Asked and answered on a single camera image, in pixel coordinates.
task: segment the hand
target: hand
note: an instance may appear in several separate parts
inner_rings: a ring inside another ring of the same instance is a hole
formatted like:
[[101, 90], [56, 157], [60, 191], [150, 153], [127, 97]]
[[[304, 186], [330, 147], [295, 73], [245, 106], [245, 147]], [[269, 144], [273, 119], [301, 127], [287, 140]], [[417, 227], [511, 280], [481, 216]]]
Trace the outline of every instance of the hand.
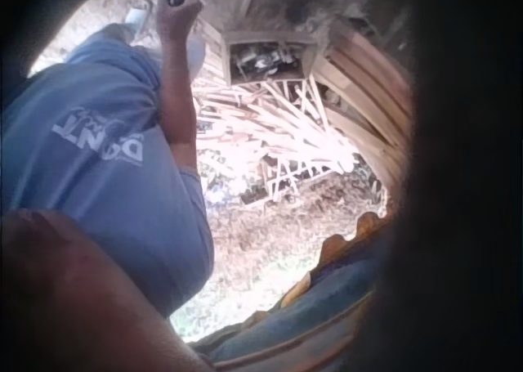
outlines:
[[179, 7], [169, 6], [168, 0], [158, 0], [156, 29], [162, 46], [185, 46], [190, 29], [201, 10], [200, 0], [186, 0]]

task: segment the gray t-shirt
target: gray t-shirt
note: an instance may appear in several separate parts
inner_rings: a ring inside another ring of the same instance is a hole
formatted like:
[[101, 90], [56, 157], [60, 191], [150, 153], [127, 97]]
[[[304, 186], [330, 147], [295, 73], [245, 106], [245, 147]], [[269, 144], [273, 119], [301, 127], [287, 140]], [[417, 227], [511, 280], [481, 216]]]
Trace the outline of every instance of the gray t-shirt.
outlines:
[[202, 187], [177, 167], [158, 122], [159, 68], [114, 40], [80, 47], [5, 109], [2, 214], [75, 219], [163, 316], [212, 271]]

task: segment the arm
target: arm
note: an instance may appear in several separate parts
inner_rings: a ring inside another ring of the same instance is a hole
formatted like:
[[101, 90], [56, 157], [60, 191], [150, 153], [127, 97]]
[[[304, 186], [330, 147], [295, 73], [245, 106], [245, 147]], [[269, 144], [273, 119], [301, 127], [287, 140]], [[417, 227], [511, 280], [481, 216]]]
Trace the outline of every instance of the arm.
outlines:
[[196, 164], [196, 112], [190, 91], [186, 42], [202, 8], [199, 0], [170, 7], [158, 2], [158, 32], [163, 49], [160, 126], [178, 166], [198, 172]]

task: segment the person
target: person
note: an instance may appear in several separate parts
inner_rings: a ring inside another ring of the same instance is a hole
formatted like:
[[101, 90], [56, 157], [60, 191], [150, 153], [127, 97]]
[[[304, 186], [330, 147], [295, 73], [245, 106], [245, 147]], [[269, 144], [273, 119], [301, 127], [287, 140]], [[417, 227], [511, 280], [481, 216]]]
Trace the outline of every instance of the person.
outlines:
[[190, 90], [204, 57], [196, 41], [188, 45], [201, 8], [158, 0], [161, 66], [129, 45], [151, 10], [134, 8], [30, 78], [2, 115], [2, 215], [24, 208], [72, 218], [163, 317], [203, 287], [213, 265]]

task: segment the dirt ground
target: dirt ground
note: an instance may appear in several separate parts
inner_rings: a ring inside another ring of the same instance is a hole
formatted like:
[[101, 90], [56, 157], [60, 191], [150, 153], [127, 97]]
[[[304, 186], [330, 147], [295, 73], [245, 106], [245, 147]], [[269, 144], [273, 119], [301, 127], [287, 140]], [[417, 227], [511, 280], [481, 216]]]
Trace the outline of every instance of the dirt ground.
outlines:
[[[88, 1], [59, 32], [33, 71], [61, 62], [88, 35], [108, 23], [123, 21], [130, 1]], [[206, 6], [220, 4], [217, 0], [203, 2]], [[204, 13], [218, 16], [227, 12], [209, 7]], [[158, 46], [154, 19], [137, 44]], [[325, 238], [338, 233], [350, 239], [359, 215], [366, 211], [384, 214], [383, 202], [370, 192], [370, 177], [368, 167], [357, 167], [351, 174], [333, 174], [306, 188], [292, 204], [210, 208], [214, 272], [204, 289], [172, 316], [177, 333], [187, 341], [197, 340], [256, 310], [272, 307], [316, 265]]]

